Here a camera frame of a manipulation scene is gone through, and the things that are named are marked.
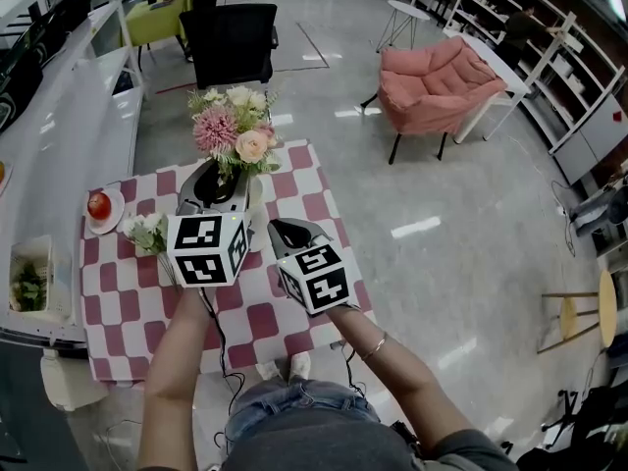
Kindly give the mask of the white storage rack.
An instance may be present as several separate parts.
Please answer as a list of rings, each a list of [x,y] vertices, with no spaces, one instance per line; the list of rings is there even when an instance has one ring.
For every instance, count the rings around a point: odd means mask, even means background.
[[[628,10],[615,13],[608,0],[457,0],[445,27],[495,52],[508,18],[529,6],[560,32],[527,41],[513,71],[531,93],[518,108],[569,183],[598,176],[628,151]]]

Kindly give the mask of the white flower bouquet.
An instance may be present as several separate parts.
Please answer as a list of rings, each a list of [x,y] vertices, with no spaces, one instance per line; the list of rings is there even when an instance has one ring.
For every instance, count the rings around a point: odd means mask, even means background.
[[[122,232],[142,254],[154,255],[172,286],[177,286],[175,271],[167,255],[168,218],[161,212],[129,216],[122,222]]]

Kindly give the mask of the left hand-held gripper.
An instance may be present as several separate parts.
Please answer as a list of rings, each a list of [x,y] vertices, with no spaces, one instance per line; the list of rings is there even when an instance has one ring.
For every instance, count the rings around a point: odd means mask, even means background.
[[[216,191],[216,165],[201,164],[184,181],[178,213],[203,213],[212,205],[220,214],[168,216],[167,255],[184,288],[231,286],[249,251],[248,174],[231,175]]]

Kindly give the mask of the red white checkered tablecloth table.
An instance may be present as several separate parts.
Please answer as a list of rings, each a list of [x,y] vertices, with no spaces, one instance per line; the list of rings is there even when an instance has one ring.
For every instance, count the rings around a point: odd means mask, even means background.
[[[321,226],[342,247],[349,290],[366,315],[371,302],[336,202],[313,145],[284,143],[282,167],[263,175],[263,201],[272,219],[297,218]],[[120,232],[80,233],[80,300],[91,373],[101,382],[144,380],[179,295],[157,258],[142,254]],[[220,323],[208,328],[201,370],[264,363],[331,344],[340,338],[326,316],[309,317],[279,285],[274,252],[266,245],[244,260],[237,281],[213,302]]]

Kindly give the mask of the person's right forearm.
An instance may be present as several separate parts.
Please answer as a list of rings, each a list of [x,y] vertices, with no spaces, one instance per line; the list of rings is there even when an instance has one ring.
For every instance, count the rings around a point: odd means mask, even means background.
[[[389,390],[426,450],[474,426],[448,398],[428,366],[361,311],[327,312],[345,340]]]

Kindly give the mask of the white rectangular table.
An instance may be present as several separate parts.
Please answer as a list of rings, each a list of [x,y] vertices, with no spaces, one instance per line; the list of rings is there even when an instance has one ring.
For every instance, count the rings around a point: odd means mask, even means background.
[[[505,92],[511,94],[507,98],[505,94],[495,94],[483,104],[481,104],[464,121],[459,132],[453,138],[456,144],[460,144],[466,136],[473,130],[480,119],[492,106],[502,106],[506,108],[500,120],[497,121],[493,129],[483,135],[483,139],[488,141],[492,135],[500,128],[510,114],[517,108],[524,97],[531,93],[530,87],[509,67],[502,59],[482,40],[466,33],[452,30],[446,27],[443,33],[447,37],[461,36],[465,42],[482,58],[490,68],[506,83]]]

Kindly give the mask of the white shelving workbench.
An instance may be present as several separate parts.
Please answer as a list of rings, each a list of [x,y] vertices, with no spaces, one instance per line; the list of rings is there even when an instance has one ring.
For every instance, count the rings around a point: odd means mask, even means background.
[[[0,51],[12,50],[36,52],[43,79],[0,134],[0,161],[13,167],[0,196],[0,342],[80,347],[87,197],[131,173],[144,81],[123,0],[0,0]],[[72,315],[64,323],[10,309],[12,246],[40,236],[72,261]]]

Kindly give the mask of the yellow round side table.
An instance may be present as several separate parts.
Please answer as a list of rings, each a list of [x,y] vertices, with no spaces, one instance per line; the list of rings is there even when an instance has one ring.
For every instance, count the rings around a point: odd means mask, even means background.
[[[543,293],[542,300],[559,299],[557,315],[559,340],[551,344],[542,344],[539,355],[555,350],[584,335],[598,330],[603,348],[609,348],[617,331],[617,295],[611,274],[602,270],[599,288],[596,291],[569,291]],[[597,302],[591,310],[579,310],[578,299],[594,299]]]

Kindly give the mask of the black round floor fan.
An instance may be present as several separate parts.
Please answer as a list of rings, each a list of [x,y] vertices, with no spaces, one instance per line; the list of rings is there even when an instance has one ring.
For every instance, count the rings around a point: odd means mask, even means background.
[[[612,230],[628,220],[628,177],[607,183],[568,213],[577,237],[590,236],[598,253],[613,244]]]

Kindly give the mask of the pink flower bouquet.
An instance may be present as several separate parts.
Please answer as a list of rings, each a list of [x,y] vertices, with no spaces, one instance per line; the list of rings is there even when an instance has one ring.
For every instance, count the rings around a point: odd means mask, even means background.
[[[255,176],[280,169],[281,160],[275,153],[279,137],[270,116],[276,99],[275,92],[243,84],[223,92],[212,87],[188,93],[196,147],[218,166],[222,182],[238,172]]]

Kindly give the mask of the person's right white shoe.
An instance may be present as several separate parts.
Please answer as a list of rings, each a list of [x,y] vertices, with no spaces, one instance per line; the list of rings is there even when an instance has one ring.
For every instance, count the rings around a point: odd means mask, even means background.
[[[308,380],[311,371],[311,358],[307,351],[299,352],[290,358],[289,381]]]

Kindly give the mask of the black bag with green trim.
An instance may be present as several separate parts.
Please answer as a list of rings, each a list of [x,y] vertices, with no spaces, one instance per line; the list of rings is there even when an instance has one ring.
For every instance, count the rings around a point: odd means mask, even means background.
[[[27,108],[43,79],[38,55],[10,51],[0,63],[0,134]]]

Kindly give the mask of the cream plastic canister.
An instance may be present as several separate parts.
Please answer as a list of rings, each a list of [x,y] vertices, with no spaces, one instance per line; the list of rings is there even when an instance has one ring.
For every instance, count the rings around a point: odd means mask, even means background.
[[[107,386],[96,381],[87,360],[63,357],[44,349],[40,360],[43,387],[56,408],[73,412],[108,396]]]

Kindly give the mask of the white vase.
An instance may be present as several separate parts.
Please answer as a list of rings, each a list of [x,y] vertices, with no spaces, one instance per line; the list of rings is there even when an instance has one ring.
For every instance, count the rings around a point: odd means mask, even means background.
[[[245,223],[249,250],[251,252],[259,252],[266,246],[268,242],[268,222],[268,212],[263,201],[263,184],[257,177],[250,178]]]

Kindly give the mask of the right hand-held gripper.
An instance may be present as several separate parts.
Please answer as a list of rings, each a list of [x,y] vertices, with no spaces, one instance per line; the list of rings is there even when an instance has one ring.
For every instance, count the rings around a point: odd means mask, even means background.
[[[317,224],[277,218],[267,226],[280,285],[310,316],[349,303],[340,245]]]

